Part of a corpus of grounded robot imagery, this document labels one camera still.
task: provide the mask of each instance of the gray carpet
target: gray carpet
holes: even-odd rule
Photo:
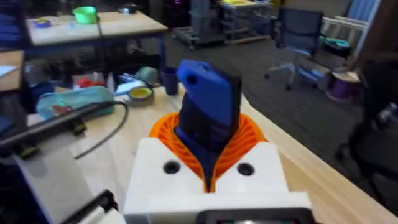
[[[190,51],[170,35],[166,36],[165,43],[168,66],[177,67],[183,59],[202,60],[241,76],[243,93],[255,109],[373,196],[352,161],[341,165],[334,158],[339,143],[346,141],[353,126],[361,119],[361,107],[331,101],[322,91],[314,90],[300,80],[291,92],[286,92],[289,74],[285,72],[273,73],[270,80],[263,77],[267,68],[291,62],[294,56],[291,52],[277,49],[272,40],[204,47],[195,51]],[[155,46],[151,40],[144,42],[145,50],[155,52]],[[394,190],[397,185],[382,177],[377,180],[392,212],[398,214],[398,194]]]

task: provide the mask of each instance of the black cup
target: black cup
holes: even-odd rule
[[[166,89],[166,94],[174,96],[178,93],[178,78],[176,68],[165,68],[162,71],[163,86]]]

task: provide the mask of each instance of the blue pencil case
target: blue pencil case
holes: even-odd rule
[[[79,90],[71,90],[63,93],[44,93],[40,96],[36,104],[36,112],[44,119],[52,118],[56,115],[53,106],[70,106],[76,109],[90,103],[101,103],[104,101],[114,101],[113,94],[103,86],[92,86]],[[114,108],[101,111],[99,114],[111,114]]]

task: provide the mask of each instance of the black cable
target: black cable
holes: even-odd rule
[[[89,148],[85,152],[82,152],[79,155],[75,156],[74,159],[76,159],[76,160],[81,159],[82,157],[85,157],[87,154],[93,152],[95,149],[97,149],[102,144],[104,144],[107,140],[109,140],[111,137],[113,137],[123,127],[123,125],[126,123],[127,117],[129,115],[129,107],[128,107],[128,105],[125,104],[124,102],[115,102],[114,104],[115,105],[122,105],[124,107],[124,116],[123,116],[123,119],[121,120],[121,122],[119,123],[119,125],[112,132],[110,132],[105,138],[103,138],[101,141],[96,143],[94,146],[92,146],[91,148]]]

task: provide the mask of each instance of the office chair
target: office chair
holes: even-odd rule
[[[275,35],[276,46],[278,48],[294,51],[296,55],[293,63],[269,68],[264,77],[268,79],[270,77],[270,72],[288,68],[292,74],[286,85],[287,91],[292,89],[294,78],[298,73],[313,80],[313,86],[316,87],[315,81],[317,77],[301,69],[298,63],[301,54],[313,57],[317,52],[320,44],[319,36],[321,36],[323,13],[281,7],[279,9],[278,21],[280,22],[280,27],[279,33]]]
[[[343,151],[348,149],[376,199],[384,206],[386,201],[374,183],[373,175],[380,174],[398,181],[398,123],[390,123],[386,128],[379,119],[384,108],[390,103],[398,103],[397,72],[396,62],[370,62],[363,67],[360,73],[365,86],[363,118],[355,126],[348,142],[341,144],[335,154],[337,160],[342,161],[345,158]]]

